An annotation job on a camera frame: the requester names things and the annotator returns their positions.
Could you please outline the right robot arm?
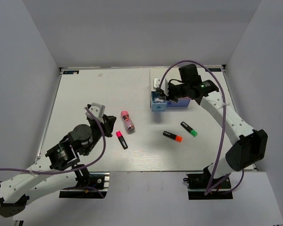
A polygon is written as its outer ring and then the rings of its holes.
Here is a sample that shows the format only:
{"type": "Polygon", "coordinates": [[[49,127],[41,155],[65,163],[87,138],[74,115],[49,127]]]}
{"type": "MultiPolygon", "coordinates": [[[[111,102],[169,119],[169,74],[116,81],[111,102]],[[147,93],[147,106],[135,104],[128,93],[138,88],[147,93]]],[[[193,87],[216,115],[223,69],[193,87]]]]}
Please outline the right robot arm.
{"type": "Polygon", "coordinates": [[[256,130],[246,123],[226,102],[224,89],[217,77],[207,68],[213,80],[202,80],[198,73],[199,63],[185,61],[179,67],[181,77],[178,85],[169,84],[166,99],[176,102],[179,98],[188,97],[206,110],[221,126],[222,134],[219,151],[222,150],[224,137],[228,137],[232,146],[224,157],[217,153],[214,163],[204,170],[204,184],[216,187],[221,178],[232,172],[239,172],[262,160],[265,156],[268,135],[263,130],[256,130]]]}

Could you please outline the pink cap marker bottle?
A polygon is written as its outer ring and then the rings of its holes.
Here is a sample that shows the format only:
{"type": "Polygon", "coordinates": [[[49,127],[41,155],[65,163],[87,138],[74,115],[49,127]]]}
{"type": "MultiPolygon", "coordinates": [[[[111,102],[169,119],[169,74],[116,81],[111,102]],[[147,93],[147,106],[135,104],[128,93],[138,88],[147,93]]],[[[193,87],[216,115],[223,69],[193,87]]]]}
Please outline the pink cap marker bottle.
{"type": "Polygon", "coordinates": [[[129,113],[127,111],[122,111],[121,112],[121,117],[122,117],[122,119],[124,121],[126,131],[128,133],[135,132],[135,125],[134,125],[133,121],[131,120],[131,118],[129,116],[129,113]]]}

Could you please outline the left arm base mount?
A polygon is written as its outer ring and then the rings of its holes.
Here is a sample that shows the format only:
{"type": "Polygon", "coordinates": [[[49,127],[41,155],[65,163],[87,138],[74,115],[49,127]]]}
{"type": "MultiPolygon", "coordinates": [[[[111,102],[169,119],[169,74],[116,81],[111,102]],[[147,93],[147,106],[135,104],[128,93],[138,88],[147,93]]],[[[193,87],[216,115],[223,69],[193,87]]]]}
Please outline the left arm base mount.
{"type": "Polygon", "coordinates": [[[72,189],[60,190],[59,198],[104,199],[108,192],[109,172],[91,172],[88,177],[80,176],[72,189]]]}

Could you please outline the blue small drawer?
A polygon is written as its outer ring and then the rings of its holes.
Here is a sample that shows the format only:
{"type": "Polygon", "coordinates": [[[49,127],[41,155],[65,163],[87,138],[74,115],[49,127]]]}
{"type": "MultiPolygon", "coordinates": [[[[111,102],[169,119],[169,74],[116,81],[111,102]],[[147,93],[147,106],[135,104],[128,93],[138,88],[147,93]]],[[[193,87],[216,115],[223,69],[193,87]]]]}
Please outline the blue small drawer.
{"type": "Polygon", "coordinates": [[[161,97],[160,96],[160,93],[157,93],[157,92],[155,92],[155,91],[152,91],[151,92],[151,96],[150,96],[150,108],[151,108],[151,111],[152,112],[159,112],[159,111],[165,111],[165,109],[166,109],[166,100],[165,100],[165,103],[162,103],[162,104],[160,104],[160,103],[158,103],[158,104],[155,104],[154,102],[153,102],[153,100],[154,100],[154,98],[156,98],[156,97],[161,97]]]}

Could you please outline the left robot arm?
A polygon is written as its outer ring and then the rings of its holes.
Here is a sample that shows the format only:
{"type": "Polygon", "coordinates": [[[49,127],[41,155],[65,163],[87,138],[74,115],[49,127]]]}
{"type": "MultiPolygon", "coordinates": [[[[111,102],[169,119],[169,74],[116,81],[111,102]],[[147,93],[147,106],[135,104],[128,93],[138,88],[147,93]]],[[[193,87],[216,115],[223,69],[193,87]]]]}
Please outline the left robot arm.
{"type": "Polygon", "coordinates": [[[0,181],[0,215],[12,217],[33,201],[56,191],[62,198],[100,198],[108,190],[108,173],[88,171],[90,164],[80,164],[100,139],[112,137],[115,116],[87,116],[80,124],[49,149],[30,168],[13,178],[0,181]]]}

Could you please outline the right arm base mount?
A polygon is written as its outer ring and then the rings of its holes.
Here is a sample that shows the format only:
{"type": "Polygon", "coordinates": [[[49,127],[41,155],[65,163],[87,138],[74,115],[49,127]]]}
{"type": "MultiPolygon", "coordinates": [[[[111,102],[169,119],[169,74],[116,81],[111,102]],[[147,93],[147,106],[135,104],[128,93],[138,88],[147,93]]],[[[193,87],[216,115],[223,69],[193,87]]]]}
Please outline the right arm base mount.
{"type": "Polygon", "coordinates": [[[230,179],[227,178],[222,183],[214,187],[207,195],[205,191],[209,182],[209,178],[204,178],[202,173],[187,174],[183,178],[183,182],[187,184],[189,200],[231,200],[233,199],[232,186],[230,179]]]}

